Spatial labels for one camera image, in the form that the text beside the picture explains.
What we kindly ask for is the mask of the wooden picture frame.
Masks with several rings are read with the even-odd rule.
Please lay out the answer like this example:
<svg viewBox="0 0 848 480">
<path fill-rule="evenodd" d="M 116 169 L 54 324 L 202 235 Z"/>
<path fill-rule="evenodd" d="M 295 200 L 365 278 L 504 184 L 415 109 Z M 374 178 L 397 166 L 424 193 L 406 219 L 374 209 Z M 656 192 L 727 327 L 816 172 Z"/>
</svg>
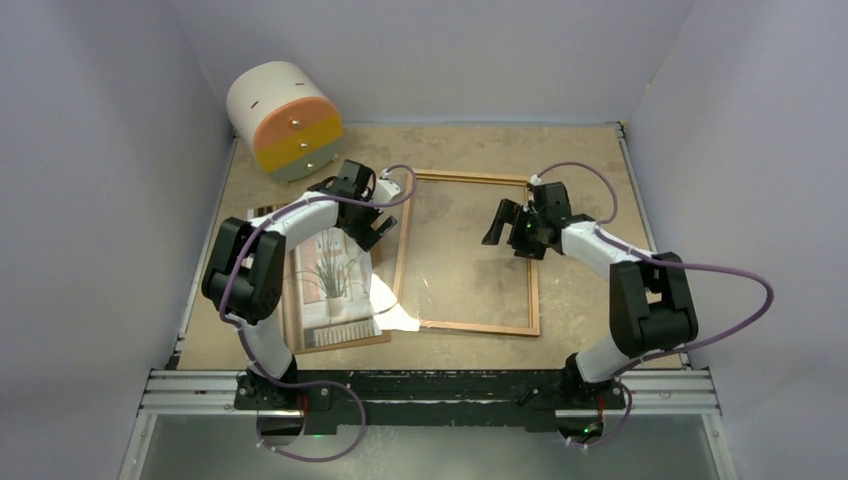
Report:
<svg viewBox="0 0 848 480">
<path fill-rule="evenodd" d="M 469 172 L 456 172 L 446 170 L 427 170 L 414 169 L 415 178 L 412 175 L 406 181 L 406 189 L 408 193 L 413 190 L 415 181 L 435 181 L 435 182 L 450 182 L 460 184 L 479 184 L 479 185 L 495 185 L 518 187 L 521 189 L 524 199 L 529 198 L 529 193 L 526 191 L 526 179 L 519 175 L 504 175 L 504 174 L 481 174 Z M 396 254 L 395 272 L 392 285 L 392 292 L 398 302 L 402 299 L 405 265 L 407 258 L 407 247 L 409 243 L 409 232 L 411 226 L 412 200 L 405 201 L 402 209 L 402 221 L 399 227 L 400 237 Z M 516 337 L 539 337 L 541 334 L 540 323 L 540 297 L 539 297 L 539 280 L 537 266 L 533 260 L 526 261 L 527 275 L 527 301 L 528 311 L 526 326 L 497 326 L 486 324 L 472 324 L 461 322 L 435 321 L 435 320 L 420 320 L 420 326 L 424 329 L 438 329 L 458 331 L 464 333 L 489 334 L 489 335 L 505 335 Z"/>
</svg>

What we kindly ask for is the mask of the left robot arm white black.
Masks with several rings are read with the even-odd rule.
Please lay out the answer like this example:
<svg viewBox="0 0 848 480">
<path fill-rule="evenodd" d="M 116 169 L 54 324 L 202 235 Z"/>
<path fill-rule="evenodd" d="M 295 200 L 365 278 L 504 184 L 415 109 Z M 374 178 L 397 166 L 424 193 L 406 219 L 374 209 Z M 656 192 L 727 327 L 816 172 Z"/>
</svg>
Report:
<svg viewBox="0 0 848 480">
<path fill-rule="evenodd" d="M 260 330 L 269 325 L 281 300 L 286 256 L 331 228 L 369 251 L 397 223 L 390 217 L 375 227 L 374 221 L 413 192 L 392 180 L 389 170 L 376 173 L 346 160 L 338 175 L 310 186 L 296 201 L 255 222 L 229 218 L 222 223 L 201 290 L 220 319 L 234 327 L 249 359 L 247 369 L 260 379 L 259 395 L 272 408 L 292 405 L 298 390 L 337 385 L 328 379 L 298 381 L 291 351 Z"/>
</svg>

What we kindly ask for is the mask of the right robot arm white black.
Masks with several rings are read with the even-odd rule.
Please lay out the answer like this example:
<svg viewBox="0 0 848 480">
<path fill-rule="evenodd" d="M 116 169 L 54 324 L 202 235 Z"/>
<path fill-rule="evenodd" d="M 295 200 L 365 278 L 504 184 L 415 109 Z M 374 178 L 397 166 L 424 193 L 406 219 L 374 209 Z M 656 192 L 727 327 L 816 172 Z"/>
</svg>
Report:
<svg viewBox="0 0 848 480">
<path fill-rule="evenodd" d="M 527 187 L 529 199 L 499 202 L 482 242 L 507 243 L 515 256 L 541 260 L 547 251 L 570 257 L 591 269 L 609 287 L 608 333 L 593 346 L 570 355 L 561 392 L 576 407 L 596 399 L 634 360 L 668 352 L 694 340 L 697 316 L 686 273 L 678 255 L 654 253 L 609 235 L 601 222 L 572 211 L 561 182 Z"/>
</svg>

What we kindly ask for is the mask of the clear glass pane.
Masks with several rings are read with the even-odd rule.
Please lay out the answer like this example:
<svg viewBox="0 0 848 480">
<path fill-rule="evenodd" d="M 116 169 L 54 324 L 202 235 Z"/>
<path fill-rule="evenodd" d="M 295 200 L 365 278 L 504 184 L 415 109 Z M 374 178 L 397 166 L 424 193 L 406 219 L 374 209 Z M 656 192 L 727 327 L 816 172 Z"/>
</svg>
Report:
<svg viewBox="0 0 848 480">
<path fill-rule="evenodd" d="M 376 321 L 386 330 L 424 330 L 420 320 L 523 327 L 528 323 L 526 261 L 485 247 L 496 202 L 524 195 L 509 186 L 415 181 L 400 302 L 393 280 L 374 281 Z"/>
</svg>

